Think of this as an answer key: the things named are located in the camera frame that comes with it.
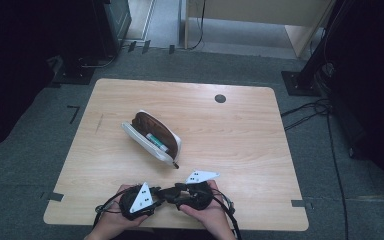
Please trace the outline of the white and green glue stick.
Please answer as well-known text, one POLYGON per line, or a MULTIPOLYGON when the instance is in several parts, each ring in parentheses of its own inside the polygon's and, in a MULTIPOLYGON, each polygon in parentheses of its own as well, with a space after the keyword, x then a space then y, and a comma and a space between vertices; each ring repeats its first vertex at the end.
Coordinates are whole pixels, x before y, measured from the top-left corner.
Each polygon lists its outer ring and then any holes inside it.
POLYGON ((154 144, 158 149, 162 150, 163 152, 167 153, 169 151, 168 147, 164 145, 157 137, 155 137, 153 134, 148 133, 146 135, 146 138, 154 144))

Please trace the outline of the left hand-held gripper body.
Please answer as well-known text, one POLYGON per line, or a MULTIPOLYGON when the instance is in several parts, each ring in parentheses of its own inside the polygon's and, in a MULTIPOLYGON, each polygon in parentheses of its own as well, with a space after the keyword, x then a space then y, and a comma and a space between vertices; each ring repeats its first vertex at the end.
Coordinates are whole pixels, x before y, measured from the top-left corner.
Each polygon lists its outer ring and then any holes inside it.
POLYGON ((119 207, 121 214, 132 221, 141 216, 151 216, 158 207, 154 195, 146 182, 127 189, 121 196, 119 207))

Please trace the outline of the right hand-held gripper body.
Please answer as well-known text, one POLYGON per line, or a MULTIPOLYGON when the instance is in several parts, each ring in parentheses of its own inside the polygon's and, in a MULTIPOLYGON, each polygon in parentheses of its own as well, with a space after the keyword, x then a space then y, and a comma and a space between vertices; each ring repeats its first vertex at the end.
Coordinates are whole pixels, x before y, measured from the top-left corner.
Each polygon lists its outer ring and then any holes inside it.
POLYGON ((213 180, 219 177, 220 174, 211 171, 193 171, 185 180, 184 184, 187 184, 188 196, 184 198, 182 204, 177 204, 180 208, 182 205, 186 205, 195 210, 204 210, 207 208, 213 200, 213 190, 207 183, 208 180, 213 180))

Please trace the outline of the person's left hand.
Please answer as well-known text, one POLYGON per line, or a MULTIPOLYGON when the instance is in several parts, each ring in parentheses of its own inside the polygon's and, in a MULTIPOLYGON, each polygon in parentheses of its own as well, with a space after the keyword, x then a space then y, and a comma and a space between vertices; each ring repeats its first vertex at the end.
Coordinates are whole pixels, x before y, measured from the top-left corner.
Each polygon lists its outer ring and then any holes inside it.
POLYGON ((117 196, 112 204, 110 205, 109 212, 104 212, 98 223, 93 228, 94 229, 102 229, 113 233, 116 236, 124 232, 125 230, 139 227, 143 221, 147 219, 147 216, 141 216, 136 218, 135 220, 126 219, 121 213, 119 213, 119 200, 121 195, 117 196))

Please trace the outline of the dark curtain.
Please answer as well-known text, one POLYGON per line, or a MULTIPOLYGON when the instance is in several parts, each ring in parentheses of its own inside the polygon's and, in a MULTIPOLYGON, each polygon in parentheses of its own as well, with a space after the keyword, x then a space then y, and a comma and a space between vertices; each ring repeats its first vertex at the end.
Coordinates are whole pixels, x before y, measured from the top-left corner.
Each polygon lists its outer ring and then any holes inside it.
POLYGON ((54 76, 23 0, 0 0, 0 143, 54 76))
POLYGON ((384 170, 384 0, 344 0, 327 41, 351 155, 384 170))

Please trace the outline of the white and brown pencil case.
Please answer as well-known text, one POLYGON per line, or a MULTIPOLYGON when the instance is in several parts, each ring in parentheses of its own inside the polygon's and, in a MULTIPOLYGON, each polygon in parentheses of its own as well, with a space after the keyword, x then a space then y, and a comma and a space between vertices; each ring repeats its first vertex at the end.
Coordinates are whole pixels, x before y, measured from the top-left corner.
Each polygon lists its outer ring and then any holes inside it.
POLYGON ((124 132, 142 146, 148 153, 161 162, 178 169, 178 156, 180 154, 182 141, 173 131, 171 131, 160 120, 144 110, 136 113, 131 122, 121 124, 124 132), (158 149, 147 138, 148 133, 157 137, 169 149, 167 153, 158 149))

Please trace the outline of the person's dark clothing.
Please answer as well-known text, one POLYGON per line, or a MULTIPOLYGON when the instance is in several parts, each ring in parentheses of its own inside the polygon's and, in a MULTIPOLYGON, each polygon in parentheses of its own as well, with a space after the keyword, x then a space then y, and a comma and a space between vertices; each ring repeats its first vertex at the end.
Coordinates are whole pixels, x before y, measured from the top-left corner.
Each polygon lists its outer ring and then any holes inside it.
POLYGON ((111 240, 216 240, 206 230, 126 230, 111 240))

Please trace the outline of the black stand with base plate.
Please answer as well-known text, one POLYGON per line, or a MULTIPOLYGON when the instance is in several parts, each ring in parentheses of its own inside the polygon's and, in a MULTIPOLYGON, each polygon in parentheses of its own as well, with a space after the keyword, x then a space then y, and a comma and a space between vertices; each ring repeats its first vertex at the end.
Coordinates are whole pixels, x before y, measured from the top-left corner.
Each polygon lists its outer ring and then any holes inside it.
POLYGON ((86 40, 89 5, 87 0, 55 1, 55 42, 63 60, 62 82, 66 84, 88 85, 94 72, 81 61, 90 56, 86 40))
POLYGON ((319 21, 319 25, 309 31, 310 34, 315 34, 321 26, 324 27, 321 40, 304 68, 300 72, 281 72, 287 92, 291 96, 320 95, 320 87, 315 80, 315 75, 324 65, 329 63, 326 57, 326 44, 331 31, 335 29, 337 16, 340 14, 346 0, 329 1, 329 6, 325 10, 324 17, 319 21))

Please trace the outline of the person's right hand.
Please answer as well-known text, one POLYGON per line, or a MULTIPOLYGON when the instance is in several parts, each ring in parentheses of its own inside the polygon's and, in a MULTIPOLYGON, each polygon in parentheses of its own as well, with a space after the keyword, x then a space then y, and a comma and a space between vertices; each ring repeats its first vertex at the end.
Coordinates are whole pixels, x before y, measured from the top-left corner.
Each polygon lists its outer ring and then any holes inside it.
POLYGON ((206 209, 195 210, 186 205, 182 205, 179 209, 186 215, 193 217, 197 221, 199 221, 208 232, 212 228, 230 228, 226 213, 221 206, 223 199, 220 195, 216 193, 216 191, 218 190, 216 182, 214 180, 208 180, 207 183, 213 190, 214 199, 206 209))

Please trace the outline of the black angled floor tape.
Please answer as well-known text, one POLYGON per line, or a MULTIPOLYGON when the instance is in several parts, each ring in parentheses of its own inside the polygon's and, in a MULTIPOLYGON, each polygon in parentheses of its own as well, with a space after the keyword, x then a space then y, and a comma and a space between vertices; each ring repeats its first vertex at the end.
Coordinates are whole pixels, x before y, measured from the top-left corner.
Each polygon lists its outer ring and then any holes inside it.
POLYGON ((72 109, 74 111, 70 121, 69 121, 69 124, 73 124, 73 122, 75 121, 78 113, 79 113, 79 110, 80 110, 80 106, 74 106, 74 105, 67 105, 67 108, 68 109, 72 109))

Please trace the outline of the black cabinet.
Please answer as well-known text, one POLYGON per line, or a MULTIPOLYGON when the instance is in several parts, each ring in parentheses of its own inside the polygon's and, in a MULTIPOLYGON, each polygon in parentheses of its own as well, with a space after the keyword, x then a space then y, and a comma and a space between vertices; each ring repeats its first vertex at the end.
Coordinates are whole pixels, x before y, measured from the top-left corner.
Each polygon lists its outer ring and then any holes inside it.
POLYGON ((128 0, 94 0, 99 36, 99 57, 118 55, 132 18, 128 0))

